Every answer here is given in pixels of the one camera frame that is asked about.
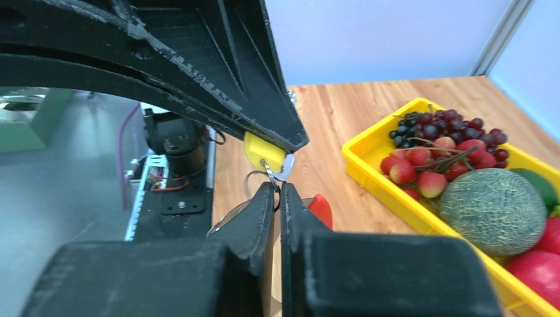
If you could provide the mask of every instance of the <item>green box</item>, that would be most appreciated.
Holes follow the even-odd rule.
[[[70,89],[44,89],[45,98],[36,110],[21,112],[24,121],[6,120],[0,117],[0,153],[44,149],[56,130],[62,113],[72,99]],[[0,87],[0,96],[23,94],[22,87]]]

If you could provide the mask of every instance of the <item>cantaloupe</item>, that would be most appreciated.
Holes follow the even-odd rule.
[[[490,256],[513,256],[541,238],[546,206],[522,176],[502,168],[474,170],[449,184],[440,216]]]

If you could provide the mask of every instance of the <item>white wall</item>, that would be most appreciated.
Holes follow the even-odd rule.
[[[469,75],[512,0],[266,0],[288,85]]]
[[[489,77],[560,142],[560,1],[537,0]]]

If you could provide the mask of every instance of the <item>wooden table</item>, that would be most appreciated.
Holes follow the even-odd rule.
[[[337,231],[415,233],[346,175],[341,148],[346,141],[419,96],[456,109],[466,118],[483,118],[486,127],[503,129],[513,145],[560,168],[560,146],[486,77],[309,85],[293,89],[310,142],[296,153],[289,181],[295,184],[302,198],[322,194],[329,201]],[[246,200],[243,179],[252,169],[240,141],[229,138],[219,147],[214,222]],[[251,190],[254,192],[263,181],[264,176],[253,176]],[[272,296],[275,300],[271,316],[281,315],[280,267],[278,239],[274,248]]]

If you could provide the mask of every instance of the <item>yellow plastic basket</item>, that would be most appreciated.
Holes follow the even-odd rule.
[[[395,111],[391,116],[384,118],[346,142],[342,149],[347,161],[346,173],[419,233],[463,238],[441,221],[433,213],[434,209],[430,205],[412,199],[380,171],[381,160],[394,149],[388,135],[391,130],[395,129],[397,122],[400,120],[395,116],[412,111],[429,111],[430,104],[434,110],[443,109],[430,100],[416,98]],[[559,171],[512,145],[504,144],[502,148],[510,153],[508,168],[523,167],[533,170],[545,176],[556,188],[560,188]],[[492,284],[505,308],[520,317],[560,317],[560,311],[511,275],[500,264],[503,264],[507,259],[493,259],[475,246],[473,248],[486,265]]]

